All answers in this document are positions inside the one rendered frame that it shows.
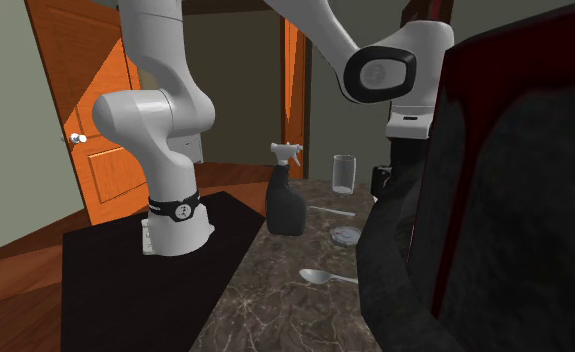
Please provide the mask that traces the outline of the orange wooden door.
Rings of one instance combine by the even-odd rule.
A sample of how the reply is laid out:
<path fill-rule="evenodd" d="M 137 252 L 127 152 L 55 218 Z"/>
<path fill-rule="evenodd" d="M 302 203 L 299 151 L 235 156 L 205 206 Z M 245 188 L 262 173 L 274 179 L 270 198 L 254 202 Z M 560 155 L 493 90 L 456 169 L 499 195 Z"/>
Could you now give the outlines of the orange wooden door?
<path fill-rule="evenodd" d="M 91 0 L 24 0 L 70 159 L 90 222 L 129 216 L 147 205 L 141 166 L 101 135 L 96 99 L 138 90 L 117 10 Z"/>

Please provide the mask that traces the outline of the silver spoon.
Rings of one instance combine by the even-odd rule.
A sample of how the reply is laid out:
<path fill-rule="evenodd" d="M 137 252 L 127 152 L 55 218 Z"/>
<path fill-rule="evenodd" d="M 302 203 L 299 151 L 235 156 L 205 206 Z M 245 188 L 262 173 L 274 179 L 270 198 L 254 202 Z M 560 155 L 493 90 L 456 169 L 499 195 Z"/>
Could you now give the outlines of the silver spoon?
<path fill-rule="evenodd" d="M 299 275 L 307 282 L 312 284 L 325 284 L 332 280 L 340 280 L 345 282 L 350 282 L 358 284 L 359 281 L 356 278 L 348 278 L 336 274 L 332 274 L 323 270 L 317 269 L 301 269 Z"/>

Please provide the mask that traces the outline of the grey round lid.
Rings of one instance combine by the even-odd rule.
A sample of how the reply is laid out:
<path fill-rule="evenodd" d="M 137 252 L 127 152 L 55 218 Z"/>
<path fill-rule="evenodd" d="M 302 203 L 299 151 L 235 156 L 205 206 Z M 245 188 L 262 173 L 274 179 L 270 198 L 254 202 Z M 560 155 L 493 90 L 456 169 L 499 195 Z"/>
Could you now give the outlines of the grey round lid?
<path fill-rule="evenodd" d="M 361 236 L 361 230 L 350 226 L 340 226 L 330 230 L 330 240 L 342 247 L 356 246 Z"/>

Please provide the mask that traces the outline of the black spray bottle white trigger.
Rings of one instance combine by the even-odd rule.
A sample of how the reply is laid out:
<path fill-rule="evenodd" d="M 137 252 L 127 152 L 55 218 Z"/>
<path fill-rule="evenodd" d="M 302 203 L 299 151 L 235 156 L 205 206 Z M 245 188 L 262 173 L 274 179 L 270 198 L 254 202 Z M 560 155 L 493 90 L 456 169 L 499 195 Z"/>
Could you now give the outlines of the black spray bottle white trigger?
<path fill-rule="evenodd" d="M 290 165 L 293 159 L 297 165 L 297 153 L 303 147 L 299 144 L 270 144 L 271 152 L 277 158 L 266 190 L 265 211 L 267 229 L 271 234 L 301 236 L 306 225 L 307 208 L 302 196 L 289 184 Z"/>

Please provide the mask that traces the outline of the clear drinking glass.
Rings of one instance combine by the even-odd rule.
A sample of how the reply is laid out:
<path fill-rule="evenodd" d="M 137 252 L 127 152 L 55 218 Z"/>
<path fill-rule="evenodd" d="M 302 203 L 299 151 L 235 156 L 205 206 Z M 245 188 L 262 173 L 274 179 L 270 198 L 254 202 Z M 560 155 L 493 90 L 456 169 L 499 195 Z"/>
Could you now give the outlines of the clear drinking glass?
<path fill-rule="evenodd" d="M 333 157 L 332 190 L 342 196 L 351 195 L 354 191 L 356 175 L 356 158 L 352 155 L 335 155 Z"/>

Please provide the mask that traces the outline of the orange wooden door frame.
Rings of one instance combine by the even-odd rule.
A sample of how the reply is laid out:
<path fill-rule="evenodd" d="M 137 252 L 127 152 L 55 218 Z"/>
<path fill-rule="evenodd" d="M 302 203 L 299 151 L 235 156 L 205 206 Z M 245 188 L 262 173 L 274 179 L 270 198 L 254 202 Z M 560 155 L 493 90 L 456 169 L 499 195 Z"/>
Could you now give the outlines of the orange wooden door frame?
<path fill-rule="evenodd" d="M 292 160 L 290 177 L 309 177 L 311 50 L 309 39 L 291 22 L 280 18 L 281 142 L 299 144 L 300 165 Z"/>

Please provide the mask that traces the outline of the black robot stand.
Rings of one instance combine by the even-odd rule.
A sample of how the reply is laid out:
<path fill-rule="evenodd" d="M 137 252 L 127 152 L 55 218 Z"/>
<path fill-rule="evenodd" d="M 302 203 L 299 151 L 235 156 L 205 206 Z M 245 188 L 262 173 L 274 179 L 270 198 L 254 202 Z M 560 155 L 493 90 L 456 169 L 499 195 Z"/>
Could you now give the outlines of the black robot stand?
<path fill-rule="evenodd" d="M 61 352 L 189 352 L 265 222 L 226 192 L 201 201 L 215 230 L 182 256 L 143 254 L 145 213 L 64 235 Z"/>

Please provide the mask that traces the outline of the silver fork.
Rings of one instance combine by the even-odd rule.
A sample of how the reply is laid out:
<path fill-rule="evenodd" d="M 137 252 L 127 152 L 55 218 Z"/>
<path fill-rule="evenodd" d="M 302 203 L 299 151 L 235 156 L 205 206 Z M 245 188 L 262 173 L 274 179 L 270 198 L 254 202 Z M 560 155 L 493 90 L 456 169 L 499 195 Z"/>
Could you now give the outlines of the silver fork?
<path fill-rule="evenodd" d="M 356 214 L 355 214 L 354 212 L 348 212 L 348 211 L 330 209 L 330 208 L 319 207 L 319 206 L 307 206 L 307 210 L 310 210 L 310 209 L 319 210 L 319 211 L 324 211 L 324 212 L 328 212 L 328 213 L 332 213 L 332 214 L 337 214 L 337 215 L 342 215 L 342 216 L 348 216 L 348 217 L 354 217 L 354 216 L 356 216 Z"/>

